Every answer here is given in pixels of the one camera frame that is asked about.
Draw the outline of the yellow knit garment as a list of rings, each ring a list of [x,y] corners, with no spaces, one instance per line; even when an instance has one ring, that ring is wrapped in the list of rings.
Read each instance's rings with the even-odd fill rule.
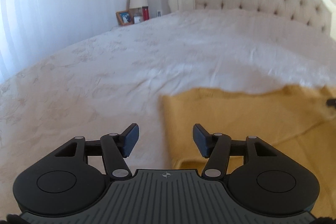
[[[243,140],[257,136],[297,161],[318,178],[316,217],[335,217],[335,108],[326,101],[335,88],[287,85],[264,94],[195,88],[163,96],[163,114],[174,169],[205,167],[193,141],[193,126]]]

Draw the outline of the white embroidered bedspread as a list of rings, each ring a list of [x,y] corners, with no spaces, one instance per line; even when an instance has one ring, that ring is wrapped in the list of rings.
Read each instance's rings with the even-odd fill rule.
[[[131,170],[168,169],[162,96],[286,84],[334,85],[335,40],[262,12],[176,12],[66,47],[1,84],[1,216],[19,212],[17,175],[72,137],[137,123]]]

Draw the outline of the red bottle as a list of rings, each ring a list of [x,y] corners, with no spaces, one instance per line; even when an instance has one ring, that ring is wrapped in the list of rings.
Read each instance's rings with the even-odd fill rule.
[[[149,16],[149,7],[148,6],[143,6],[142,7],[142,17],[143,17],[144,21],[150,19],[150,16]]]

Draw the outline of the white table lamp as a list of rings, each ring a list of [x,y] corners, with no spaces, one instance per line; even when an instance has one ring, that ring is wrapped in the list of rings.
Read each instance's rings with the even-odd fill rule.
[[[129,3],[129,9],[134,10],[136,15],[142,15],[142,8],[147,6],[147,0],[130,0]]]

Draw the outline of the wooden picture frame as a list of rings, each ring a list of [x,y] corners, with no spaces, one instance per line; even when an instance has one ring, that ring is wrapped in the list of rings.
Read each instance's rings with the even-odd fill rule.
[[[133,24],[131,14],[129,11],[118,11],[116,12],[117,21],[120,26],[128,26]]]

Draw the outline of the small white picture frame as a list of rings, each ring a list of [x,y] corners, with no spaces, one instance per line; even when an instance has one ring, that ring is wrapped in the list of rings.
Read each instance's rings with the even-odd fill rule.
[[[135,15],[133,18],[134,24],[139,24],[143,22],[143,16],[142,15]]]

